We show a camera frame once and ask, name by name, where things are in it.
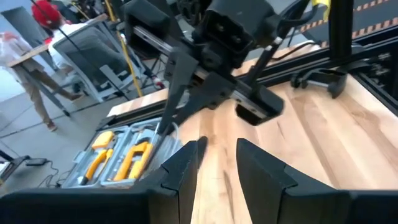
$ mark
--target toolbox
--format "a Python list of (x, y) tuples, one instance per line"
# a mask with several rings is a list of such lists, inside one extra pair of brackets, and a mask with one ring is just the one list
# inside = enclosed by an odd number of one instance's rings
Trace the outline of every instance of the toolbox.
[[(134, 185), (137, 173), (142, 173), (142, 177), (145, 177), (182, 147), (178, 127), (175, 125), (174, 135), (165, 137), (150, 164), (145, 170), (142, 170), (145, 158), (149, 156), (154, 142), (159, 138), (155, 131), (160, 120), (161, 118), (149, 119), (98, 133), (88, 145), (88, 149), (76, 155), (73, 160), (76, 166), (65, 180), (62, 188), (128, 188)], [(106, 143), (109, 143), (112, 137), (109, 133), (114, 133), (116, 139), (111, 157), (104, 164), (100, 164), (93, 177), (87, 180), (84, 177), (95, 159), (101, 150), (103, 153), (104, 150), (107, 150)]]

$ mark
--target clamp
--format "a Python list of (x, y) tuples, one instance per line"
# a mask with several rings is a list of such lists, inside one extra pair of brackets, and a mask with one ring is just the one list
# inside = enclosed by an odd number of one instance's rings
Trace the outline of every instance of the clamp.
[(301, 76), (300, 73), (293, 74), (290, 85), (293, 88), (306, 88), (308, 84), (325, 87), (335, 99), (346, 87), (348, 74), (332, 69), (317, 68)]

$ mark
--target warning stripe tape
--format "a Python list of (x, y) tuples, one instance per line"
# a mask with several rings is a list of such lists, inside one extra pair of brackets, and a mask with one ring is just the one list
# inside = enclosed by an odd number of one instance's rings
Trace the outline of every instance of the warning stripe tape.
[[(391, 1), (391, 0), (374, 0), (374, 1), (371, 1), (371, 2), (369, 2), (369, 3), (365, 3), (365, 4), (363, 4), (363, 5), (358, 6), (357, 8), (354, 9), (354, 12), (363, 11), (363, 10), (365, 10), (365, 9), (369, 9), (369, 8), (371, 8), (371, 7), (380, 5), (380, 4), (382, 4), (382, 3), (384, 3), (384, 2), (388, 2), (388, 1)], [(311, 22), (311, 23), (309, 23), (309, 24), (305, 24), (305, 25), (303, 25), (303, 26), (300, 28), (300, 32), (305, 32), (305, 31), (307, 31), (307, 30), (309, 30), (309, 29), (312, 29), (312, 28), (314, 28), (314, 27), (320, 26), (320, 25), (322, 25), (322, 24), (324, 24), (324, 23), (327, 23), (327, 22), (328, 22), (328, 19), (320, 19), (320, 20), (318, 20), (318, 21)]]
[[(385, 28), (388, 28), (388, 27), (391, 27), (391, 26), (396, 26), (396, 25), (398, 25), (398, 17), (395, 17), (393, 19), (389, 19), (389, 20), (384, 21), (384, 22), (380, 22), (380, 23), (375, 24), (373, 26), (368, 26), (367, 28), (362, 28), (360, 30), (354, 31), (353, 35), (352, 35), (352, 38), (354, 39), (354, 38), (357, 38), (357, 37), (361, 37), (363, 35), (367, 35), (367, 34), (370, 34), (372, 32), (379, 31), (379, 30), (382, 30), (382, 29), (385, 29)], [(327, 41), (322, 42), (321, 43), (321, 48), (326, 48), (326, 47), (329, 47), (329, 43)]]

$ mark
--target gray plastic case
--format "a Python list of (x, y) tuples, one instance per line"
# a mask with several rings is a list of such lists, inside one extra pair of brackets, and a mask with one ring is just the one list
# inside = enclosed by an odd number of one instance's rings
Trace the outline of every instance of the gray plastic case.
[[(129, 126), (122, 126), (122, 127), (118, 127), (118, 128), (105, 130), (105, 131), (114, 131), (114, 132), (122, 131), (123, 132), (123, 133), (117, 134), (118, 140), (117, 140), (115, 146), (113, 147), (113, 149), (114, 149), (113, 155), (115, 155), (118, 151), (121, 150), (121, 146), (123, 145), (124, 142), (126, 142), (126, 138), (128, 136), (128, 132), (130, 130), (131, 129)], [(98, 187), (101, 187), (101, 181), (104, 178), (106, 169), (110, 165), (111, 159), (108, 161), (106, 167), (104, 168), (104, 171), (101, 173), (101, 175), (99, 177), (97, 177), (98, 172), (100, 172), (100, 170), (102, 169), (103, 164), (99, 165), (99, 167), (97, 168), (97, 170), (94, 174), (93, 180), (91, 180), (89, 182), (89, 184), (80, 185), (80, 183), (79, 183), (79, 180), (81, 179), (81, 177), (83, 177), (86, 174), (88, 167), (93, 162), (93, 160), (95, 159), (95, 157), (98, 154), (98, 151), (100, 150), (100, 149), (92, 150), (92, 148), (91, 148), (91, 145), (94, 143), (97, 136), (95, 138), (93, 138), (93, 140), (90, 142), (88, 149), (86, 149), (85, 151), (80, 151), (75, 156), (73, 162), (76, 163), (76, 166), (73, 168), (73, 170), (70, 172), (70, 175), (67, 177), (65, 182), (62, 184), (62, 188), (67, 189), (67, 188), (98, 188)]]
[[(158, 135), (155, 135), (154, 128), (158, 125), (160, 119), (161, 118), (154, 118), (147, 121), (142, 121), (139, 123), (135, 123), (130, 127), (130, 130), (126, 134), (126, 141), (124, 141), (120, 147), (121, 150), (119, 150), (114, 154), (114, 156), (112, 156), (111, 160), (109, 161), (109, 166), (107, 166), (106, 170), (104, 171), (104, 178), (103, 181), (101, 181), (101, 185), (103, 187), (128, 188), (134, 185), (135, 179), (125, 179), (120, 181), (113, 181), (112, 179), (119, 170), (119, 167), (124, 157), (130, 150), (130, 148), (135, 145), (138, 140), (148, 137), (150, 138), (151, 142), (154, 142), (154, 140), (159, 137)], [(173, 155), (182, 147), (181, 142), (178, 140), (178, 130), (176, 131), (175, 135), (177, 139), (170, 136), (167, 136), (165, 138), (162, 146), (157, 151), (151, 164), (149, 164), (147, 171), (143, 173), (143, 177), (147, 175), (147, 172), (158, 168), (163, 162), (165, 162), (169, 157), (171, 157), (171, 155)]]

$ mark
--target wall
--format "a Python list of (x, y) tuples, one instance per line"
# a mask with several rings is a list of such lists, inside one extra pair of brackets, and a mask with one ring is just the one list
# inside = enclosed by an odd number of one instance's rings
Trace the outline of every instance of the wall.
[[(26, 8), (29, 14), (32, 14), (32, 9), (31, 9), (32, 3), (30, 0), (0, 0), (0, 1), (1, 1), (0, 12), (22, 6)], [(19, 34), (18, 31), (16, 31), (15, 28), (13, 28), (13, 26), (7, 21), (7, 19), (5, 19), (2, 15), (0, 15), (0, 32), (4, 31), (11, 31), (16, 34)], [(44, 61), (42, 57), (36, 56), (34, 58), (36, 59), (36, 61), (38, 61), (45, 67), (47, 73), (49, 74), (54, 73), (52, 68)], [(23, 92), (24, 89), (20, 86), (18, 82), (15, 81), (12, 75), (3, 69), (0, 69), (0, 101), (12, 98), (13, 96), (21, 94)]]

